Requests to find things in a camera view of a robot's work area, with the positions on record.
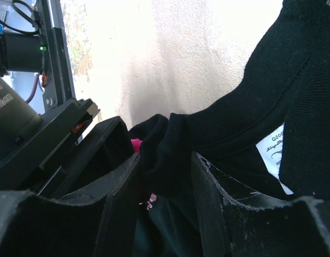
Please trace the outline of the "pink flower brooch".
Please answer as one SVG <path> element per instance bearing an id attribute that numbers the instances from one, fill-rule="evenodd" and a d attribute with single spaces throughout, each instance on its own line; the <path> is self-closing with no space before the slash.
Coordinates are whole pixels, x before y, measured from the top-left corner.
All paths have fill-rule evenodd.
<path id="1" fill-rule="evenodd" d="M 141 144 L 142 144 L 142 140 L 140 140 L 140 139 L 131 139 L 131 143 L 132 143 L 134 151 L 136 153 L 139 153 L 140 148 L 141 148 Z"/>

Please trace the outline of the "black garment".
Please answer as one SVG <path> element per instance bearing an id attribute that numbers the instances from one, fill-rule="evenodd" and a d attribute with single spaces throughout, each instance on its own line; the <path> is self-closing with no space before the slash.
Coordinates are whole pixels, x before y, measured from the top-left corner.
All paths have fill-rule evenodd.
<path id="1" fill-rule="evenodd" d="M 256 148 L 283 123 L 280 181 L 293 195 Z M 129 137 L 142 140 L 134 256 L 202 256 L 192 152 L 275 198 L 330 198 L 330 6 L 284 1 L 233 91 L 195 114 L 154 115 Z"/>

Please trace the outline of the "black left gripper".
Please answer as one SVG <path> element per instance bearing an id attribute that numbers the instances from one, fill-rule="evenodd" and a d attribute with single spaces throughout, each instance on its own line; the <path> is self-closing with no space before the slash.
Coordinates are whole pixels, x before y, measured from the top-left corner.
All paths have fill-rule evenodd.
<path id="1" fill-rule="evenodd" d="M 70 99 L 41 116 L 35 134 L 0 161 L 0 191 L 34 187 L 49 172 L 46 163 L 63 144 L 72 145 L 99 113 L 92 99 Z M 134 154 L 127 126 L 121 117 L 94 126 L 62 165 L 65 178 L 57 198 L 105 176 Z"/>

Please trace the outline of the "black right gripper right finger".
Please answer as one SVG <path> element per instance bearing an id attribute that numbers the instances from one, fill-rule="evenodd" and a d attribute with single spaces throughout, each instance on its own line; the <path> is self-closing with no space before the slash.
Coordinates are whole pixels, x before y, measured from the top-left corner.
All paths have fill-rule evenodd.
<path id="1" fill-rule="evenodd" d="M 204 256 L 330 256 L 330 200 L 283 201 L 191 156 Z"/>

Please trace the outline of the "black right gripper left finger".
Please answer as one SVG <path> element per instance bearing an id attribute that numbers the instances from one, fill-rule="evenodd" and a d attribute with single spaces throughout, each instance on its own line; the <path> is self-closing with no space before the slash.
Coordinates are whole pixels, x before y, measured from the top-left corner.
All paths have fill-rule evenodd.
<path id="1" fill-rule="evenodd" d="M 140 156 L 63 196 L 0 191 L 0 256 L 131 256 Z"/>

